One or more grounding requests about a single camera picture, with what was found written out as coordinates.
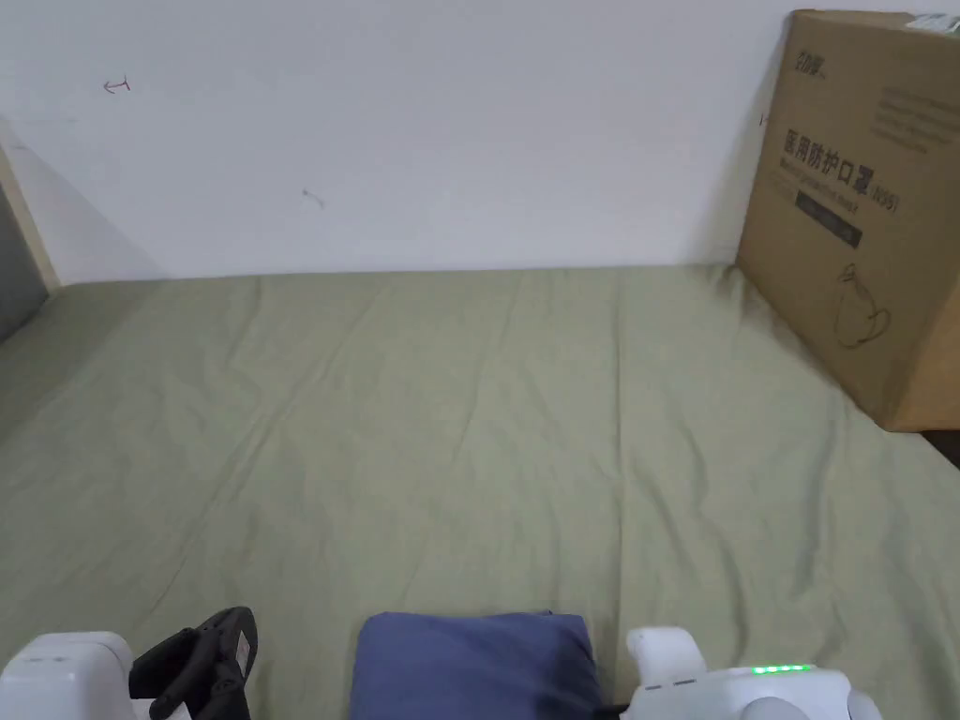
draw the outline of green led light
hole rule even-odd
[[[812,670],[813,665],[766,665],[752,668],[754,675],[772,675],[773,673],[804,672]]]

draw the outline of bed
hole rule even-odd
[[[0,346],[0,657],[254,608],[254,720],[346,716],[382,611],[677,623],[960,717],[960,474],[862,415],[732,268],[57,292]]]

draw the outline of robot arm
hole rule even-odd
[[[867,695],[843,673],[814,665],[769,665],[709,671],[682,628],[627,634],[640,687],[621,720],[882,720]]]
[[[231,608],[134,660],[114,633],[37,637],[0,675],[0,720],[250,720],[249,608]]]

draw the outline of black label on box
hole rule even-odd
[[[863,230],[855,228],[833,210],[815,201],[803,190],[797,191],[797,199],[794,204],[850,247],[856,249],[860,245]]]

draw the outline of blue pillow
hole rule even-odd
[[[599,705],[579,615],[384,612],[357,639],[351,720],[581,720]]]

